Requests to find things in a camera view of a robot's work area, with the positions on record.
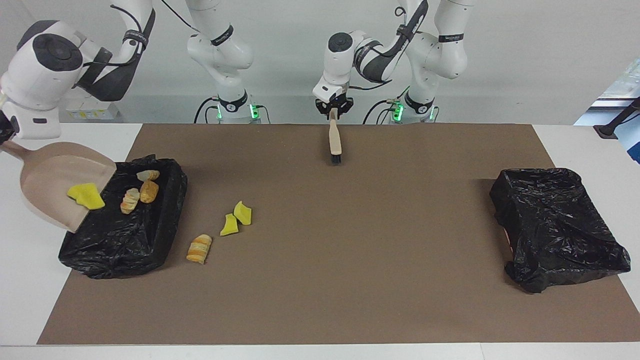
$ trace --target bread piece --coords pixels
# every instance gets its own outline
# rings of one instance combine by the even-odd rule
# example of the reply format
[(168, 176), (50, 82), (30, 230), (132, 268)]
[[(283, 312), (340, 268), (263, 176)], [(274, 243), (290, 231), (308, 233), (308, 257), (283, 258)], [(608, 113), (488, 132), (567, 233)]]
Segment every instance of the bread piece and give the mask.
[(125, 215), (131, 214), (136, 209), (139, 199), (140, 192), (138, 189), (127, 190), (127, 193), (124, 195), (122, 202), (120, 203), (120, 211)]
[(145, 182), (147, 180), (153, 181), (153, 180), (156, 180), (158, 177), (160, 177), (160, 171), (145, 170), (145, 171), (138, 172), (136, 176), (138, 177), (138, 180), (142, 182)]
[(140, 201), (151, 204), (157, 197), (160, 186), (151, 180), (145, 181), (140, 188)]
[(211, 236), (205, 234), (195, 238), (189, 246), (187, 260), (204, 265), (204, 261), (207, 258), (207, 254), (209, 253), (212, 242), (213, 239), (211, 238)]

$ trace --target white wall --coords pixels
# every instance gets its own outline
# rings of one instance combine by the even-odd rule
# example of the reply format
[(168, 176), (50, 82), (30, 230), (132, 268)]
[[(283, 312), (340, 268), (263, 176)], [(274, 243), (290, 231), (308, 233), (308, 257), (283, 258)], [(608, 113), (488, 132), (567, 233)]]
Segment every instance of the white wall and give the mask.
[[(189, 19), (183, 0), (168, 2)], [(18, 31), (22, 22), (11, 19), (12, 7), (22, 4), (36, 19), (64, 20), (98, 44), (119, 47), (123, 26), (108, 0), (3, 3), (10, 5), (0, 8), (0, 69), (26, 29)], [(201, 99), (215, 91), (186, 53), (192, 31), (160, 1), (154, 4), (150, 45), (119, 107), (126, 121), (189, 122)], [(421, 30), (435, 31), (437, 4), (431, 2)], [(224, 1), (222, 11), (255, 49), (255, 63), (244, 72), (255, 100), (269, 107), (275, 122), (317, 122), (322, 118), (310, 92), (322, 74), (329, 36), (362, 29), (388, 42), (399, 24), (396, 6), (393, 0), (235, 0)], [(632, 36), (639, 10), (638, 0), (478, 0), (465, 34), (469, 67), (459, 79), (443, 81), (439, 120), (573, 124), (640, 54), (640, 37)], [(409, 80), (403, 60), (385, 88), (350, 92), (356, 106), (344, 121), (361, 122), (373, 102), (397, 95)]]

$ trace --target black bristles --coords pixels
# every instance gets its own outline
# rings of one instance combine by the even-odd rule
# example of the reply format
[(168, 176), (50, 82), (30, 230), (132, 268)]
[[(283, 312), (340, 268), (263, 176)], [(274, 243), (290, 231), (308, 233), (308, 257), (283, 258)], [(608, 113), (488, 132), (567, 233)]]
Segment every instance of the black bristles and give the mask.
[(340, 165), (342, 163), (342, 155), (331, 155), (331, 163), (334, 165)]

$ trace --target dustpan handle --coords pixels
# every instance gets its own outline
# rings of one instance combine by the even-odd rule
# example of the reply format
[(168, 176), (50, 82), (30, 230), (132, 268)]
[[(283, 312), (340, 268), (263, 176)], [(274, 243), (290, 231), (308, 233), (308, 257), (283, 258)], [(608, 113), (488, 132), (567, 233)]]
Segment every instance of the dustpan handle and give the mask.
[(2, 145), (0, 145), (0, 150), (21, 160), (31, 153), (31, 150), (25, 149), (11, 140), (3, 142)]

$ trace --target wooden brush handle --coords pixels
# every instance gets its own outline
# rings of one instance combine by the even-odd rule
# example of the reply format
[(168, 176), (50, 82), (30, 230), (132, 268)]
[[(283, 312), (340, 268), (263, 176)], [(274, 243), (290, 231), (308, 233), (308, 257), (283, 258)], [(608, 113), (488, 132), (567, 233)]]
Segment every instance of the wooden brush handle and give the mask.
[(331, 149), (331, 155), (342, 154), (342, 143), (340, 142), (340, 132), (338, 131), (338, 125), (334, 119), (331, 119), (329, 126), (329, 147)]

